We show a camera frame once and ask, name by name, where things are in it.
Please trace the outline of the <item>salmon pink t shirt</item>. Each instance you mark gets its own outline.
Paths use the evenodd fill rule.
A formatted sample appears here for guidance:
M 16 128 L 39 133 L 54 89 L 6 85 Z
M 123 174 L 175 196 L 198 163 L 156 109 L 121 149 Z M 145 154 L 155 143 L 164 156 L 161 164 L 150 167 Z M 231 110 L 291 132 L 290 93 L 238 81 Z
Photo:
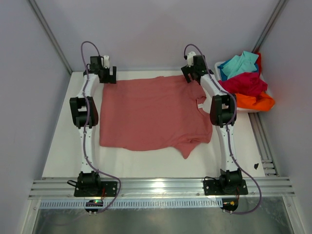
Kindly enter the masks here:
M 120 80 L 102 91 L 99 144 L 131 151 L 168 147 L 183 158 L 209 143 L 213 127 L 203 110 L 206 94 L 184 76 Z

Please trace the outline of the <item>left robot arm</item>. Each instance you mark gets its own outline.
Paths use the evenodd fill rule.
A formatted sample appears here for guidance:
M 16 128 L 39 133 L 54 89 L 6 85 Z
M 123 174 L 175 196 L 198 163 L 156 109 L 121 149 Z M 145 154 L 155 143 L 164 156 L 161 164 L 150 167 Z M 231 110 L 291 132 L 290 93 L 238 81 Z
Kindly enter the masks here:
M 95 165 L 95 131 L 99 123 L 94 92 L 99 84 L 115 84 L 117 68 L 110 66 L 109 56 L 92 56 L 83 73 L 83 85 L 78 95 L 70 98 L 73 124 L 77 127 L 82 151 L 81 170 L 76 182 L 75 197 L 115 197 L 117 182 L 102 181 Z

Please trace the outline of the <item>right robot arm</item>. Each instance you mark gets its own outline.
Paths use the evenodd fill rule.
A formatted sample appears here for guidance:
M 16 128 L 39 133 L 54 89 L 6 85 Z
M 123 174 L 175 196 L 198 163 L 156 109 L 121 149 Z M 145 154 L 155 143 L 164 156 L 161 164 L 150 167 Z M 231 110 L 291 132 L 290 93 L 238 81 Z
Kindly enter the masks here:
M 204 56 L 190 52 L 183 57 L 187 65 L 181 70 L 186 81 L 198 82 L 212 98 L 210 121 L 217 130 L 221 150 L 221 169 L 219 179 L 215 179 L 216 185 L 222 194 L 234 194 L 242 180 L 231 149 L 231 130 L 236 121 L 236 97 L 221 87 L 213 72 L 207 68 Z

